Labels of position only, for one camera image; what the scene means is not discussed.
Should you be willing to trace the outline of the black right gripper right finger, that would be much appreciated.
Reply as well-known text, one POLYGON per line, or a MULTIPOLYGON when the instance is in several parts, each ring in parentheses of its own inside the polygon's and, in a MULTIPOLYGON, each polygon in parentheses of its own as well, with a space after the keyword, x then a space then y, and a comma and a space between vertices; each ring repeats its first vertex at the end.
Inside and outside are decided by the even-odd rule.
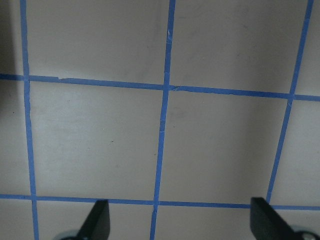
POLYGON ((250 200, 250 230, 256 240, 302 240, 262 197, 250 200))

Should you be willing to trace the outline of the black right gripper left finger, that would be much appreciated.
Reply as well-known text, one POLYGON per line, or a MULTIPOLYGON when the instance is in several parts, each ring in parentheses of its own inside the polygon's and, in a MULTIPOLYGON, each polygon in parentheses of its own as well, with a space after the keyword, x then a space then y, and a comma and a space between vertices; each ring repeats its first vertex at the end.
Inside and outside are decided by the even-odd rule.
POLYGON ((108 200, 97 200, 76 235, 77 240, 107 240, 111 231, 108 200))

